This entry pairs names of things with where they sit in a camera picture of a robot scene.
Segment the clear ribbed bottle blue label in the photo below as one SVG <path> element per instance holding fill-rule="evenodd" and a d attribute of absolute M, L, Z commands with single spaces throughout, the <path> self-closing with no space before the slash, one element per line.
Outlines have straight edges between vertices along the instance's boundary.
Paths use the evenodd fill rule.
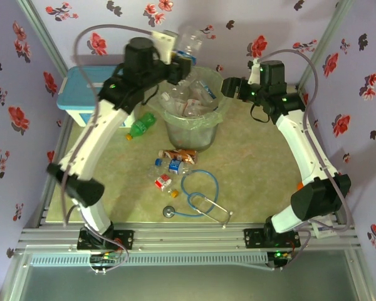
<path fill-rule="evenodd" d="M 179 56 L 190 59 L 195 66 L 203 40 L 204 34 L 202 31 L 191 26 L 185 27 L 179 33 L 175 46 L 176 53 Z"/>

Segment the clear unlabelled plastic bottle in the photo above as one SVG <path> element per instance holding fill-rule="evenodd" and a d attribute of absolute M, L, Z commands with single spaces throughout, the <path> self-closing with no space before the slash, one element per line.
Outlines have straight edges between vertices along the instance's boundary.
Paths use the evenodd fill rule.
<path fill-rule="evenodd" d="M 171 83 L 163 84 L 162 93 L 160 95 L 161 104 L 170 107 L 172 102 L 177 107 L 185 107 L 189 99 L 189 84 L 181 83 L 172 85 Z"/>

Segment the red white labelled bottle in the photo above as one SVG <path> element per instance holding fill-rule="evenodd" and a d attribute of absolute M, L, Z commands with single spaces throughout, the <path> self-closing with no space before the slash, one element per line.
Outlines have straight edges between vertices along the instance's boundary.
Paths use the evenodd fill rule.
<path fill-rule="evenodd" d="M 184 117 L 198 117 L 202 115 L 202 105 L 199 100 L 188 99 L 183 111 Z"/>

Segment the green plastic bottle yellow cap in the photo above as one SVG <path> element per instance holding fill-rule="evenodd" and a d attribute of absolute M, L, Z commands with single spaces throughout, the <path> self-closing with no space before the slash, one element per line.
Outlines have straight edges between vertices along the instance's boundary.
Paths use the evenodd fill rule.
<path fill-rule="evenodd" d="M 147 112 L 141 118 L 136 120 L 131 128 L 129 133 L 125 136 L 127 140 L 132 140 L 136 137 L 144 135 L 146 131 L 154 125 L 156 122 L 156 117 L 154 114 Z"/>

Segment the brown labelled plastic bottle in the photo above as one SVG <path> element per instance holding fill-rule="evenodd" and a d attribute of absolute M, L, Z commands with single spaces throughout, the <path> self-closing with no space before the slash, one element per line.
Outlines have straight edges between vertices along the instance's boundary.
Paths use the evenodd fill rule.
<path fill-rule="evenodd" d="M 159 150 L 159 157 L 176 159 L 191 165 L 197 164 L 197 151 L 188 149 Z"/>

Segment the crushed bottle blue cap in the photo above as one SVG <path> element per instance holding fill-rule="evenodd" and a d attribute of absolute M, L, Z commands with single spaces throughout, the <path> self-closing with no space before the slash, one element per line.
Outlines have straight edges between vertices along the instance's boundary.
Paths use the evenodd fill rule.
<path fill-rule="evenodd" d="M 185 176 L 191 172 L 191 168 L 183 161 L 170 158 L 157 158 L 155 160 L 155 167 L 162 172 L 168 172 L 179 176 Z"/>

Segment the red label bottle orange cap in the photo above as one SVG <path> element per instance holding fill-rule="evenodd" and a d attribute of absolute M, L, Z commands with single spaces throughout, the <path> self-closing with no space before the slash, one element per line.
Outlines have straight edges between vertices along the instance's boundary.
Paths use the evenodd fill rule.
<path fill-rule="evenodd" d="M 152 171 L 149 174 L 149 178 L 159 191 L 168 194 L 171 198 L 176 198 L 179 195 L 179 192 L 173 186 L 174 182 L 169 175 Z"/>

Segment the pale green bin liner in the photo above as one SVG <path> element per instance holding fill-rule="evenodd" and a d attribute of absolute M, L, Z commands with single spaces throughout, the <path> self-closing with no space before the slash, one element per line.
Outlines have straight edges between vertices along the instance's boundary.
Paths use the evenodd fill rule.
<path fill-rule="evenodd" d="M 201 80 L 209 86 L 215 94 L 216 99 L 213 100 L 203 89 L 199 83 Z M 200 101 L 202 115 L 198 117 L 184 117 L 183 111 L 185 107 L 177 107 L 173 102 L 170 107 L 161 104 L 160 95 L 165 83 L 163 82 L 160 85 L 159 93 L 149 103 L 149 107 L 166 122 L 188 130 L 200 127 L 213 127 L 222 122 L 231 101 L 221 93 L 223 78 L 218 72 L 210 68 L 195 66 L 187 79 L 179 83 L 189 84 L 189 99 Z"/>

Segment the grey translucent waste bin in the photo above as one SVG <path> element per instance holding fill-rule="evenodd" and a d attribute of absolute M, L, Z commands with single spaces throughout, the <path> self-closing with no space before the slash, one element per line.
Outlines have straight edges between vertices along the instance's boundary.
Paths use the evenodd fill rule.
<path fill-rule="evenodd" d="M 195 151 L 204 151 L 211 146 L 219 124 L 213 127 L 200 127 L 188 130 L 165 121 L 171 144 L 177 149 L 193 149 Z"/>

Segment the white storage box blue lid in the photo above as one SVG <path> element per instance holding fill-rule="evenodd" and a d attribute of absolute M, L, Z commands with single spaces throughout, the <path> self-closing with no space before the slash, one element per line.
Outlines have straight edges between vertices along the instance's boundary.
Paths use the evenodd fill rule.
<path fill-rule="evenodd" d="M 103 82 L 112 75 L 115 66 L 82 66 L 82 69 L 98 93 Z M 89 83 L 77 66 L 71 68 L 64 78 L 58 93 L 57 106 L 66 111 L 80 127 L 87 125 L 95 109 L 95 99 Z"/>

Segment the blue stethoscope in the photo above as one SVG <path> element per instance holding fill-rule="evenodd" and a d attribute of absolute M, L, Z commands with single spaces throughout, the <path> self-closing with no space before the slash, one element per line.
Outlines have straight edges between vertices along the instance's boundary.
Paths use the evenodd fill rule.
<path fill-rule="evenodd" d="M 208 198 L 206 195 L 200 193 L 200 192 L 192 192 L 192 193 L 188 193 L 187 190 L 185 189 L 185 186 L 184 186 L 184 183 L 185 183 L 185 180 L 193 175 L 193 174 L 205 174 L 207 176 L 209 176 L 213 182 L 214 182 L 214 185 L 215 185 L 215 195 L 214 195 L 214 199 L 210 199 Z M 218 198 L 219 198 L 219 182 L 218 180 L 216 179 L 216 177 L 210 173 L 209 171 L 205 171 L 203 169 L 195 169 L 193 171 L 191 171 L 189 174 L 186 174 L 182 177 L 181 179 L 181 182 L 180 182 L 180 188 L 183 192 L 183 195 L 186 197 L 186 201 L 187 201 L 187 204 L 189 205 L 189 207 L 196 212 L 196 214 L 189 214 L 189 213 L 183 213 L 183 212 L 180 212 L 180 211 L 176 211 L 175 208 L 173 206 L 166 206 L 164 209 L 163 209 L 163 216 L 165 218 L 168 218 L 168 219 L 171 219 L 173 218 L 174 216 L 182 216 L 182 217 L 186 217 L 186 218 L 201 218 L 201 217 L 207 217 L 209 219 L 211 219 L 212 221 L 220 224 L 222 226 L 222 229 L 225 229 L 228 225 L 228 223 L 230 222 L 231 220 L 231 217 L 233 215 L 233 212 L 232 211 L 229 211 L 227 210 L 226 208 L 222 207 L 217 201 L 218 201 Z M 197 206 L 195 206 L 192 202 L 192 200 L 194 198 L 201 198 L 203 200 L 205 200 L 206 202 L 208 202 L 210 204 L 210 207 L 203 211 L 201 209 L 199 209 Z M 218 208 L 220 209 L 221 211 L 223 211 L 224 213 L 227 214 L 227 218 L 225 220 L 220 220 L 220 219 L 216 219 L 214 217 L 212 217 L 210 215 L 210 213 L 212 212 L 213 209 L 215 208 Z"/>

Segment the small white carton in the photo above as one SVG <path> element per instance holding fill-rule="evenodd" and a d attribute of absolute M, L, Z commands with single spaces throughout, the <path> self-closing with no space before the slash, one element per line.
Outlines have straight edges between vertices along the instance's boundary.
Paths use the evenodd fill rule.
<path fill-rule="evenodd" d="M 332 227 L 333 226 L 333 223 L 332 221 L 327 218 L 323 218 L 323 219 L 318 219 L 319 222 L 323 223 L 324 226 L 318 224 L 318 223 L 314 223 L 312 222 L 311 225 L 313 227 L 313 231 L 315 232 L 315 236 L 317 239 L 322 239 L 322 238 L 328 238 L 328 237 L 331 237 L 331 236 L 335 236 L 336 233 L 332 230 L 329 230 L 325 225 L 329 226 L 329 227 Z"/>

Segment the right circuit board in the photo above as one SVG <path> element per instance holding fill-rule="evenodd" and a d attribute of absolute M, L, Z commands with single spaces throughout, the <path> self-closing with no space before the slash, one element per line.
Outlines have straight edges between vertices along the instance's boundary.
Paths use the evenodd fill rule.
<path fill-rule="evenodd" d="M 287 264 L 292 260 L 293 252 L 292 251 L 273 251 L 268 252 L 268 260 L 277 262 L 279 264 Z"/>

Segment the circuit board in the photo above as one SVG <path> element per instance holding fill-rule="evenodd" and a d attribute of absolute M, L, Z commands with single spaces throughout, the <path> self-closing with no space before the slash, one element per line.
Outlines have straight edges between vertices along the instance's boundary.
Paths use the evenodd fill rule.
<path fill-rule="evenodd" d="M 114 252 L 92 254 L 90 256 L 91 264 L 114 264 L 118 261 L 119 254 Z"/>
<path fill-rule="evenodd" d="M 277 262 L 279 264 L 287 264 L 292 260 L 293 252 L 292 251 L 273 251 L 268 252 L 268 260 Z"/>

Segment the left circuit board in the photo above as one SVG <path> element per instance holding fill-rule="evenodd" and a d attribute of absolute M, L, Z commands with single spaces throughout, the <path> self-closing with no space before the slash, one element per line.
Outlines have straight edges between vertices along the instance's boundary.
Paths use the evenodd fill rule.
<path fill-rule="evenodd" d="M 114 264 L 118 261 L 119 254 L 114 252 L 92 254 L 90 256 L 91 264 Z"/>

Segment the aluminium frame post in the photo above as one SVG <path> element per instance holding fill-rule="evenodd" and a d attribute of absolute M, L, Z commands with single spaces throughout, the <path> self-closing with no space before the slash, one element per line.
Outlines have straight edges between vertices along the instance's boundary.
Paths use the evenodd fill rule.
<path fill-rule="evenodd" d="M 68 68 L 32 0 L 16 0 L 61 76 Z"/>
<path fill-rule="evenodd" d="M 316 39 L 316 44 L 307 46 L 304 50 L 295 51 L 308 56 L 314 66 L 317 66 L 345 17 L 355 4 L 355 0 L 305 0 L 305 2 L 312 3 L 312 7 L 303 13 L 300 19 L 312 22 L 323 21 L 323 31 L 321 36 Z"/>

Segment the right black mount plate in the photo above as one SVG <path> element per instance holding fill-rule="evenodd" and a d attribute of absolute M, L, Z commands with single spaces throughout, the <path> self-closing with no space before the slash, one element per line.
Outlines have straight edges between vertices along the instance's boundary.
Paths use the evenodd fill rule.
<path fill-rule="evenodd" d="M 243 233 L 247 249 L 299 248 L 301 246 L 299 234 L 294 231 L 267 235 L 264 229 L 247 228 L 243 230 Z"/>

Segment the black mount plate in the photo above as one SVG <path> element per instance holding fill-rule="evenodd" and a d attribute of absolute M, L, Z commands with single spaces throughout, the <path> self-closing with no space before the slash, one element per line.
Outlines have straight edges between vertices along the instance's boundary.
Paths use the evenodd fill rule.
<path fill-rule="evenodd" d="M 123 245 L 127 250 L 133 246 L 134 231 L 132 230 L 111 230 L 108 239 Z M 79 233 L 76 249 L 78 251 L 97 250 L 108 251 L 118 250 L 120 247 L 109 241 L 99 238 L 86 228 L 82 228 Z"/>
<path fill-rule="evenodd" d="M 299 234 L 294 231 L 267 235 L 264 229 L 247 228 L 243 230 L 243 233 L 247 249 L 299 248 L 301 246 Z"/>

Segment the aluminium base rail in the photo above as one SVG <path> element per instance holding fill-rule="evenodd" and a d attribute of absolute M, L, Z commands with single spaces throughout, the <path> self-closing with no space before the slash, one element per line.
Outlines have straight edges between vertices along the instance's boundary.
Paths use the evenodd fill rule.
<path fill-rule="evenodd" d="M 21 231 L 16 251 L 58 250 L 75 252 L 81 223 L 68 227 L 48 223 L 39 228 Z M 118 223 L 117 230 L 132 230 L 134 253 L 207 252 L 246 250 L 244 230 L 262 228 L 262 224 L 229 223 L 225 228 L 217 223 Z"/>

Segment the left black mount plate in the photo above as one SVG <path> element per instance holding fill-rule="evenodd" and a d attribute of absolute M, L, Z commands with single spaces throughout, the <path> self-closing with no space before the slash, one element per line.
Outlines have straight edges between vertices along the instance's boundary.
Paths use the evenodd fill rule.
<path fill-rule="evenodd" d="M 132 230 L 111 230 L 108 239 L 123 245 L 127 250 L 133 246 L 134 231 Z M 118 250 L 120 247 L 109 241 L 99 238 L 86 228 L 82 228 L 79 233 L 76 249 L 78 251 L 97 250 L 108 251 Z"/>

